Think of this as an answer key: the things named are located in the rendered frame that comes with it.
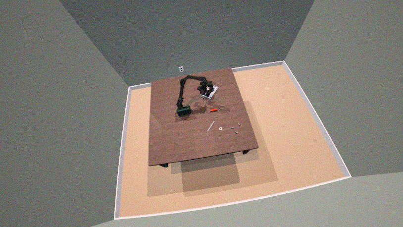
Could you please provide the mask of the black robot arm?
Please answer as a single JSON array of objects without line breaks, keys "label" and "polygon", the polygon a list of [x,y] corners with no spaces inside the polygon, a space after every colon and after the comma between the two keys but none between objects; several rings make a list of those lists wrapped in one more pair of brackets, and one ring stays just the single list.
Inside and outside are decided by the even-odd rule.
[{"label": "black robot arm", "polygon": [[[180,93],[179,93],[179,98],[178,98],[178,101],[177,101],[177,104],[176,104],[178,110],[182,110],[182,109],[183,109],[183,105],[181,104],[181,103],[183,102],[182,95],[183,95],[184,84],[185,84],[185,82],[186,82],[186,80],[187,80],[188,78],[190,78],[190,79],[196,79],[196,80],[202,81],[202,82],[200,82],[200,85],[201,85],[203,88],[205,88],[206,86],[212,87],[212,81],[207,81],[207,80],[206,80],[206,77],[196,77],[196,76],[189,76],[189,75],[187,75],[187,77],[185,77],[184,79],[181,79],[181,80],[180,80],[180,85],[181,85],[181,86],[180,86]],[[205,95],[205,90],[201,88],[200,94]]]}]

